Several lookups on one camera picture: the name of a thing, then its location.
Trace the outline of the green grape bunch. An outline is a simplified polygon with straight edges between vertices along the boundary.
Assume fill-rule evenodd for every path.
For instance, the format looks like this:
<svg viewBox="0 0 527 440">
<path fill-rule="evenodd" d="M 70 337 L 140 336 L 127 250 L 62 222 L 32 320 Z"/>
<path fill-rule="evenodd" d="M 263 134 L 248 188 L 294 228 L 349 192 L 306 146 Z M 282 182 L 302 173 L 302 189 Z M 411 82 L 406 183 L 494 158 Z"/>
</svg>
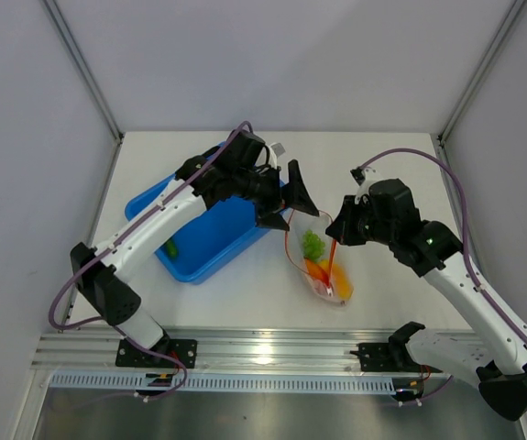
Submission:
<svg viewBox="0 0 527 440">
<path fill-rule="evenodd" d="M 302 254 L 306 259 L 317 261 L 325 251 L 325 243 L 319 235 L 307 230 L 302 236 Z"/>
</svg>

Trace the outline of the clear zip top bag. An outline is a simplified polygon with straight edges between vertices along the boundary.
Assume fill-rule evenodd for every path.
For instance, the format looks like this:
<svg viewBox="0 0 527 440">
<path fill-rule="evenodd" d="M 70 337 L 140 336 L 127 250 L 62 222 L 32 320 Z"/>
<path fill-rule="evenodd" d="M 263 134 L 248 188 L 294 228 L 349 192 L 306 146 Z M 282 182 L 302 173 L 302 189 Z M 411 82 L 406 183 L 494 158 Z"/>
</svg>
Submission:
<svg viewBox="0 0 527 440">
<path fill-rule="evenodd" d="M 325 303 L 346 306 L 354 286 L 339 255 L 338 242 L 325 233 L 333 218 L 325 211 L 318 216 L 292 210 L 284 234 L 284 250 L 290 264 L 302 275 L 309 290 Z"/>
</svg>

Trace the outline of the yellow orange mango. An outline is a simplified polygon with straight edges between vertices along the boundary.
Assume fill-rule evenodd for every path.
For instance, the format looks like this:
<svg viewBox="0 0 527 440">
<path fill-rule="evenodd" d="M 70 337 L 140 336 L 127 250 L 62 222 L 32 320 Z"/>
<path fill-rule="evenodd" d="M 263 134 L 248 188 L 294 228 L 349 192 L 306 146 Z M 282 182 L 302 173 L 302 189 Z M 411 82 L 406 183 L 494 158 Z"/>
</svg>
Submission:
<svg viewBox="0 0 527 440">
<path fill-rule="evenodd" d="M 342 265 L 334 261 L 332 266 L 329 266 L 329 260 L 323 259 L 319 262 L 319 265 L 326 271 L 331 270 L 330 281 L 335 290 L 335 295 L 341 301 L 349 301 L 353 294 L 353 285 L 350 282 L 347 273 Z"/>
</svg>

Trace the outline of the red chili pepper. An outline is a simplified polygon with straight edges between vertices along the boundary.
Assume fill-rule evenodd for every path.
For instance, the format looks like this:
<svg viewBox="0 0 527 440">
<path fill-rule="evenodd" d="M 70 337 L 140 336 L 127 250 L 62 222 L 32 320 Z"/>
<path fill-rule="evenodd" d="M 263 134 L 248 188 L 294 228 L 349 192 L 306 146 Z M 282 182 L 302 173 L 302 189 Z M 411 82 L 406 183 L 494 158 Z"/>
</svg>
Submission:
<svg viewBox="0 0 527 440">
<path fill-rule="evenodd" d="M 337 300 L 335 296 L 335 290 L 331 283 L 326 285 L 321 280 L 311 279 L 309 281 L 313 293 L 328 302 L 335 302 Z"/>
</svg>

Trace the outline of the green chili pepper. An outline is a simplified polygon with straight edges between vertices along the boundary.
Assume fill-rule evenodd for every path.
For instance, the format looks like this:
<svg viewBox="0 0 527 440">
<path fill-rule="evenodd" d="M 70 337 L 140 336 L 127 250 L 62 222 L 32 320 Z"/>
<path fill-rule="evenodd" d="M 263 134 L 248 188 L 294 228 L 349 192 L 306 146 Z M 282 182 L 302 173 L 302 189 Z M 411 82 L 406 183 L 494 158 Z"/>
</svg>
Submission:
<svg viewBox="0 0 527 440">
<path fill-rule="evenodd" d="M 179 256 L 179 250 L 173 239 L 166 241 L 164 248 L 169 259 L 176 259 Z"/>
</svg>

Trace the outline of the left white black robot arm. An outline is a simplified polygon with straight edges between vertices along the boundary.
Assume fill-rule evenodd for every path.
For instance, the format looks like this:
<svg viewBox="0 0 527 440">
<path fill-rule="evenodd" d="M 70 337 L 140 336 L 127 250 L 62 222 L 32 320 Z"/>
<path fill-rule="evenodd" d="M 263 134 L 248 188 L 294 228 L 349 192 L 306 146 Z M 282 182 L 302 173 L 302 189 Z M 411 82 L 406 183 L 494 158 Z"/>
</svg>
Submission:
<svg viewBox="0 0 527 440">
<path fill-rule="evenodd" d="M 71 250 L 76 289 L 101 320 L 128 339 L 146 365 L 156 367 L 167 359 L 169 337 L 129 282 L 161 245 L 233 196 L 253 203 L 257 227 L 289 230 L 282 215 L 287 208 L 319 214 L 297 160 L 289 162 L 288 180 L 281 182 L 272 155 L 271 147 L 243 124 L 223 145 L 185 160 L 165 189 L 111 238 Z"/>
</svg>

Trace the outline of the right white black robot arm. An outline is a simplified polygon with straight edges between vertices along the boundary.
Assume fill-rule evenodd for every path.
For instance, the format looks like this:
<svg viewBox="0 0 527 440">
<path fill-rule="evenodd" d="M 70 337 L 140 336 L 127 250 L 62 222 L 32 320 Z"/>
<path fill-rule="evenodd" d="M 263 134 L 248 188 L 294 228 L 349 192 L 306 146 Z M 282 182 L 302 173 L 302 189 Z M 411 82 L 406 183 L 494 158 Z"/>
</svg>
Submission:
<svg viewBox="0 0 527 440">
<path fill-rule="evenodd" d="M 469 347 L 410 322 L 389 338 L 395 368 L 419 364 L 442 370 L 478 389 L 501 417 L 516 421 L 527 413 L 527 324 L 484 286 L 456 235 L 420 217 L 401 180 L 362 184 L 357 194 L 345 196 L 326 233 L 344 246 L 387 246 L 396 260 L 443 294 L 483 344 Z"/>
</svg>

